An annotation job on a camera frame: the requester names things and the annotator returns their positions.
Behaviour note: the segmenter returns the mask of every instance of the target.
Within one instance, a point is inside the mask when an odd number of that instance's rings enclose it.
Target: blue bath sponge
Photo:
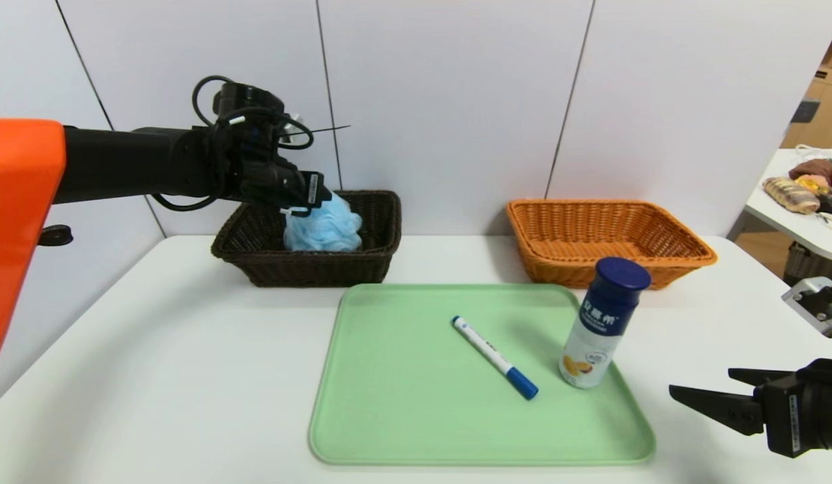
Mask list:
[[[354,251],[361,245],[361,217],[336,194],[308,217],[286,215],[284,247],[290,251]]]

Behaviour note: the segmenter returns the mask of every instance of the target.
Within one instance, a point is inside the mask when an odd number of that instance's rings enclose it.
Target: white wall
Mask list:
[[[0,0],[0,117],[108,124],[53,0]],[[75,241],[37,248],[0,355],[0,396],[161,231],[141,197],[53,206]]]
[[[832,0],[597,0],[548,196],[725,235],[831,37]]]
[[[66,21],[114,128],[200,125],[191,107],[198,80],[228,76],[271,91],[311,129],[330,128],[317,8],[311,0],[61,0]],[[213,83],[200,106],[213,118]],[[332,134],[306,151],[283,151],[339,188]],[[176,198],[179,203],[191,199]],[[234,211],[216,202],[172,212],[153,202],[167,235],[216,233]]]
[[[404,233],[510,230],[543,197],[591,0],[321,0],[345,189],[401,196]]]

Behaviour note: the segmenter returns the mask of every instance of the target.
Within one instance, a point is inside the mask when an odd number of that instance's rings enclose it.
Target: green tray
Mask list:
[[[549,284],[363,284],[341,300],[310,444],[331,465],[630,465],[655,435],[611,365],[581,390],[558,374],[578,310]],[[470,346],[461,315],[539,387],[532,401]]]

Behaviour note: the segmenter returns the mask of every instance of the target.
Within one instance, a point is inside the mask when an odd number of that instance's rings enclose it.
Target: white table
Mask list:
[[[832,482],[832,452],[772,454],[762,435],[667,393],[670,383],[748,393],[727,367],[832,358],[832,340],[781,302],[787,286],[726,239],[708,239],[715,266],[644,294],[616,354],[655,457],[568,469],[324,465],[307,429],[343,290],[254,288],[210,255],[212,241],[161,242],[6,393],[0,484]],[[386,279],[523,281],[502,237],[406,237]]]
[[[799,244],[822,257],[832,260],[832,230],[827,229],[816,215],[790,212],[765,193],[763,182],[771,177],[785,177],[795,166],[795,150],[778,150],[765,169],[763,177],[753,189],[745,210],[774,229],[791,236]]]

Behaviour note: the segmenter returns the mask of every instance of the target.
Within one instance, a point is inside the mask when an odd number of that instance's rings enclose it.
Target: bottle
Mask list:
[[[604,257],[595,272],[560,361],[562,377],[579,389],[601,382],[640,303],[640,292],[652,284],[646,269],[622,257]]]

